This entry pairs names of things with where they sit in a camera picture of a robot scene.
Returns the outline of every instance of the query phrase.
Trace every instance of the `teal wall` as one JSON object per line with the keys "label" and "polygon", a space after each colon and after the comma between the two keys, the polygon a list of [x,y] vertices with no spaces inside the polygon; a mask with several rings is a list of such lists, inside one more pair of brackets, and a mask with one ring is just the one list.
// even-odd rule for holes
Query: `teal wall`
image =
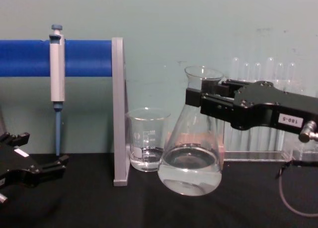
{"label": "teal wall", "polygon": [[[187,65],[211,65],[229,75],[233,57],[251,65],[268,57],[293,61],[313,94],[317,11],[318,0],[0,0],[0,35],[46,40],[58,23],[67,39],[123,37],[130,109],[163,107],[172,128],[184,104]],[[49,79],[0,81],[8,130],[31,133],[28,152],[53,152]],[[63,151],[113,150],[111,89],[109,78],[67,80]]]}

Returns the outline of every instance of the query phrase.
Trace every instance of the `label on robot arm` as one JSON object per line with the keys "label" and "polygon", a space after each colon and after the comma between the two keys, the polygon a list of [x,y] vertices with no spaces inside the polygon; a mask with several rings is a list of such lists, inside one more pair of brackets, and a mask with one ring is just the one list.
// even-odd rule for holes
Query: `label on robot arm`
{"label": "label on robot arm", "polygon": [[21,149],[15,149],[14,151],[17,152],[18,154],[20,154],[23,157],[28,157],[29,156],[25,151],[22,151]]}
{"label": "label on robot arm", "polygon": [[5,178],[0,180],[0,187],[5,184]]}
{"label": "label on robot arm", "polygon": [[286,114],[279,114],[278,123],[301,128],[303,124],[303,120],[304,119],[300,117],[286,115]]}

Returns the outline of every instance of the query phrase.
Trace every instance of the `cable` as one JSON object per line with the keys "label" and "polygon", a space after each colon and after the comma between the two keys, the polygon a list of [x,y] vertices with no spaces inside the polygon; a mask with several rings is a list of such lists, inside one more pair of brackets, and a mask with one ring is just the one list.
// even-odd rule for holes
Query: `cable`
{"label": "cable", "polygon": [[303,217],[308,217],[308,218],[315,218],[315,217],[318,217],[318,213],[313,213],[313,214],[308,214],[308,213],[303,213],[303,212],[299,212],[297,211],[296,209],[294,209],[291,205],[288,204],[288,202],[286,201],[285,199],[285,196],[284,196],[284,192],[283,192],[283,185],[282,185],[282,176],[279,176],[279,195],[283,201],[283,203],[285,204],[285,206],[291,210],[292,212],[300,215],[300,216],[303,216]]}

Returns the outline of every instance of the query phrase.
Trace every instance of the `gray stand upright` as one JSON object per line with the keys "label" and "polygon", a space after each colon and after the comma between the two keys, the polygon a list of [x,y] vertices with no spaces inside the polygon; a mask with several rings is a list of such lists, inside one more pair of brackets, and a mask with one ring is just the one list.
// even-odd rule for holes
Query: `gray stand upright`
{"label": "gray stand upright", "polygon": [[114,117],[114,186],[127,186],[130,167],[126,68],[122,38],[112,38],[112,80]]}

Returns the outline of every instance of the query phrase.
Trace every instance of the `micropipette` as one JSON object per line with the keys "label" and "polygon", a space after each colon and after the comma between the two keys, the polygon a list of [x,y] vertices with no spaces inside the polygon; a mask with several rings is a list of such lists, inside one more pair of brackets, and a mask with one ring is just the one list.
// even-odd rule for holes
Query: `micropipette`
{"label": "micropipette", "polygon": [[61,34],[61,25],[52,25],[54,30],[50,34],[50,76],[51,76],[51,101],[55,110],[55,150],[56,156],[60,155],[61,147],[61,110],[65,100],[65,46],[64,36]]}

